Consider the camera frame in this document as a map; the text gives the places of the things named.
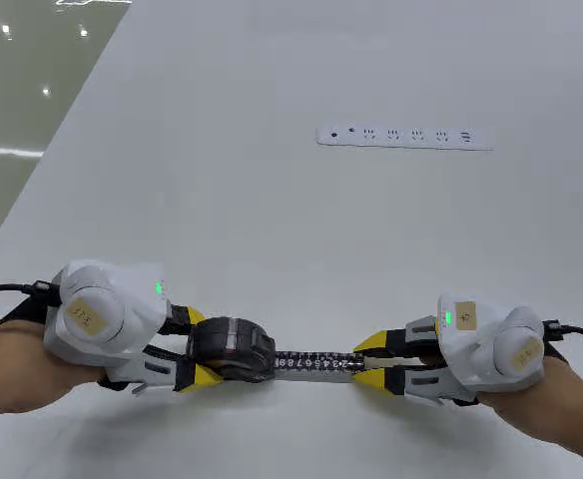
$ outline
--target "white power strip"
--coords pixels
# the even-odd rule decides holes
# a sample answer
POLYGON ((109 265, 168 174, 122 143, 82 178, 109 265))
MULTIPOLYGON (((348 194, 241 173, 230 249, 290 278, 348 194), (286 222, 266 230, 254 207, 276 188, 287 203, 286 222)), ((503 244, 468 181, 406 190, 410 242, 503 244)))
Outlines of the white power strip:
POLYGON ((369 125, 325 125, 317 130, 321 145, 436 150, 491 150, 470 128, 398 128, 369 125))

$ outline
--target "black wrist strap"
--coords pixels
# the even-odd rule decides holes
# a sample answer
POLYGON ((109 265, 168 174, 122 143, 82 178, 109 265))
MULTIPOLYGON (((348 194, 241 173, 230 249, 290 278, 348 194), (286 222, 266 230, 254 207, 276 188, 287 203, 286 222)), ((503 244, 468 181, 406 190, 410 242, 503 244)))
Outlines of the black wrist strap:
POLYGON ((1 320, 0 325, 15 319, 21 319, 38 324, 45 324, 48 315, 48 305, 46 301, 33 296, 28 297, 21 304, 8 312, 1 320))

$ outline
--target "white tabletop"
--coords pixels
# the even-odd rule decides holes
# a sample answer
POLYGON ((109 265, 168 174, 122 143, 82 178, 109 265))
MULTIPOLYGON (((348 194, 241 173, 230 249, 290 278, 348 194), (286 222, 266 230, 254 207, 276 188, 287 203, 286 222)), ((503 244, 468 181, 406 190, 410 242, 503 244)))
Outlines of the white tabletop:
MULTIPOLYGON (((83 257, 163 262, 173 302, 280 349, 349 350, 444 291, 583 325, 583 2, 135 0, 0 231, 0 281, 83 257), (474 127, 494 150, 319 146, 328 122, 474 127)), ((583 375, 583 339, 561 350, 583 375)), ((346 384, 89 385, 0 417, 0 478, 224 476, 583 460, 483 407, 346 384)))

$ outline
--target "cylindrical knob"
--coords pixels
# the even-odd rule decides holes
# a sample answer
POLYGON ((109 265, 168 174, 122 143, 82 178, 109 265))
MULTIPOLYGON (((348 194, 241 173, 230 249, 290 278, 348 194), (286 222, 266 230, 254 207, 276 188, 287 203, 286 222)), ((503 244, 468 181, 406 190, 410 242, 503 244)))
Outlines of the cylindrical knob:
POLYGON ((542 366, 544 344, 533 329, 517 326, 498 333, 493 342, 493 362, 505 376, 526 377, 542 366))

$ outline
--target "hand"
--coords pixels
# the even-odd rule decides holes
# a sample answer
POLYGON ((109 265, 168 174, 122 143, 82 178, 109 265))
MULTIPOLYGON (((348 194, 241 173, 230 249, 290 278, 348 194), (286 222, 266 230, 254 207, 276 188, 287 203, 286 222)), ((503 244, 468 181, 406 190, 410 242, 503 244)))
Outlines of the hand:
POLYGON ((69 364, 47 352, 43 331, 29 321, 0 325, 0 413, 38 409, 104 377, 101 368, 69 364))
POLYGON ((478 393, 506 422, 525 434, 583 456, 583 380, 571 367, 544 358, 544 378, 518 392, 478 393))

